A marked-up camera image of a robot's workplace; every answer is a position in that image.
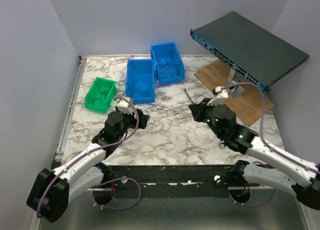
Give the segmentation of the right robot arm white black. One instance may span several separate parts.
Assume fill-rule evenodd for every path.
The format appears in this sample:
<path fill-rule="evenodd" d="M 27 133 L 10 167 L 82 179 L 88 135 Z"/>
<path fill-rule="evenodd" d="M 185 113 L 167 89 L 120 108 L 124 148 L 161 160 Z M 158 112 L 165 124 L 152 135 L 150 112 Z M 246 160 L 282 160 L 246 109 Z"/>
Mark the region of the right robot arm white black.
<path fill-rule="evenodd" d="M 303 205 L 320 209 L 320 166 L 297 157 L 264 140 L 257 132 L 237 123 L 236 113 L 227 105 L 209 105 L 209 99 L 190 104 L 193 119 L 205 123 L 224 145 L 234 152 L 248 155 L 271 166 L 259 168 L 253 163 L 240 163 L 230 173 L 230 181 L 272 187 L 294 195 Z"/>

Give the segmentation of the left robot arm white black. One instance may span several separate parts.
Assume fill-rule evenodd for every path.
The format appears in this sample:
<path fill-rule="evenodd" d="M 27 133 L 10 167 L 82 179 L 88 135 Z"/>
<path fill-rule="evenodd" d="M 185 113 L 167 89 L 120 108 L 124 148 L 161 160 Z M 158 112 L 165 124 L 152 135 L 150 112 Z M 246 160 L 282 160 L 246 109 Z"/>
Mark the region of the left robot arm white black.
<path fill-rule="evenodd" d="M 38 173 L 26 200 L 27 206 L 36 212 L 38 218 L 53 223 L 75 197 L 95 185 L 107 187 L 111 175 L 105 171 L 102 161 L 130 138 L 129 129 L 134 132 L 145 129 L 149 118 L 139 108 L 128 113 L 119 109 L 109 113 L 103 129 L 85 150 L 53 170 L 44 168 Z"/>

